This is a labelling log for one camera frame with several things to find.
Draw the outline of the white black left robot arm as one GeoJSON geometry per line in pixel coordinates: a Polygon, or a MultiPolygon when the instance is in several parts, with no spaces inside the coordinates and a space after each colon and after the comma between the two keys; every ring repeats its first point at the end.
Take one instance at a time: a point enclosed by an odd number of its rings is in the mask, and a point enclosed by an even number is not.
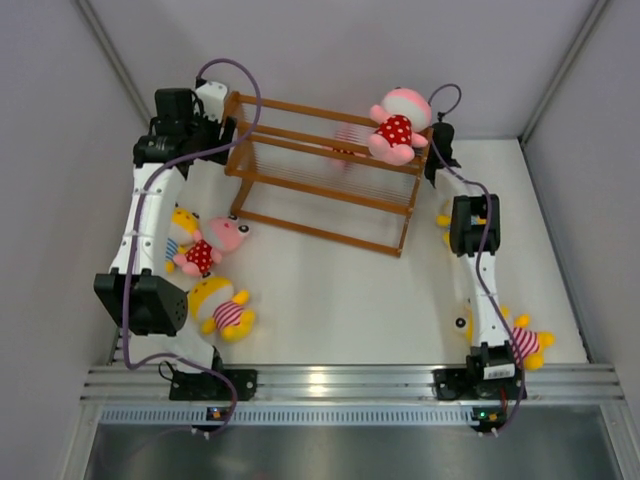
{"type": "Polygon", "coordinates": [[[172,282],[167,265],[171,248],[198,238],[178,233],[172,220],[194,162],[228,159],[236,128],[223,116],[228,95],[214,81],[156,91],[156,114],[133,147],[131,203],[118,251],[93,283],[120,330],[125,366],[167,367],[171,382],[209,400],[230,382],[217,349],[190,320],[187,293],[172,282]]]}

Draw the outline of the pink red-dotted toy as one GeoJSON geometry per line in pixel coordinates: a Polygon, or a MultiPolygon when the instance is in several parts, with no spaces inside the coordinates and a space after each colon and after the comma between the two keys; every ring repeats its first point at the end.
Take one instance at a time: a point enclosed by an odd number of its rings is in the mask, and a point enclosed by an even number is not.
{"type": "Polygon", "coordinates": [[[237,250],[249,235],[250,227],[235,215],[208,220],[195,234],[195,241],[180,247],[173,263],[186,275],[207,277],[222,259],[237,250]]]}
{"type": "MultiPolygon", "coordinates": [[[[334,132],[334,139],[338,142],[350,145],[365,145],[365,136],[369,130],[358,124],[341,123],[334,132]]],[[[326,150],[337,152],[340,154],[348,154],[357,158],[364,158],[365,154],[360,151],[353,151],[350,148],[342,146],[325,146],[326,150]]]]}
{"type": "Polygon", "coordinates": [[[418,92],[408,88],[389,91],[371,107],[370,118],[377,124],[367,146],[373,158],[394,166],[413,160],[415,148],[428,145],[422,132],[429,126],[432,109],[418,92]]]}

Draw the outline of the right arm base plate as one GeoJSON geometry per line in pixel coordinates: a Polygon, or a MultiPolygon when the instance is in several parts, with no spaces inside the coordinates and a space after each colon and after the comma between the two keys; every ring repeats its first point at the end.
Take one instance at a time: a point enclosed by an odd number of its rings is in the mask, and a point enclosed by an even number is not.
{"type": "Polygon", "coordinates": [[[521,389],[521,375],[515,378],[482,380],[473,378],[464,368],[437,369],[433,373],[435,395],[441,401],[501,400],[527,398],[521,389]]]}

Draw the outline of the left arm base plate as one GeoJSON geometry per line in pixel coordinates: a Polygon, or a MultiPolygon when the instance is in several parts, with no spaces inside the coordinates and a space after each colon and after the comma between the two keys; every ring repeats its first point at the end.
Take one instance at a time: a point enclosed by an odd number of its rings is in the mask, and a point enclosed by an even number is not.
{"type": "MultiPolygon", "coordinates": [[[[239,401],[251,400],[257,390],[258,372],[255,369],[228,369],[223,375],[235,388],[239,401]]],[[[230,401],[232,391],[219,378],[208,373],[176,371],[171,380],[169,399],[172,401],[230,401]]]]}

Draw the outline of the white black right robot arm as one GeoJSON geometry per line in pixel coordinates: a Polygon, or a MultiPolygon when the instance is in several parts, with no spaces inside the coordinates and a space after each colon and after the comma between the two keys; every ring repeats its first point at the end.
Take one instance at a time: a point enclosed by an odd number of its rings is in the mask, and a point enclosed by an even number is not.
{"type": "Polygon", "coordinates": [[[470,311],[455,325],[471,335],[460,368],[434,374],[440,400],[515,400],[521,395],[521,367],[510,327],[499,305],[496,254],[501,244],[500,200],[477,180],[464,177],[453,158],[454,127],[433,125],[426,177],[449,201],[448,247],[464,274],[464,305],[470,311]]]}

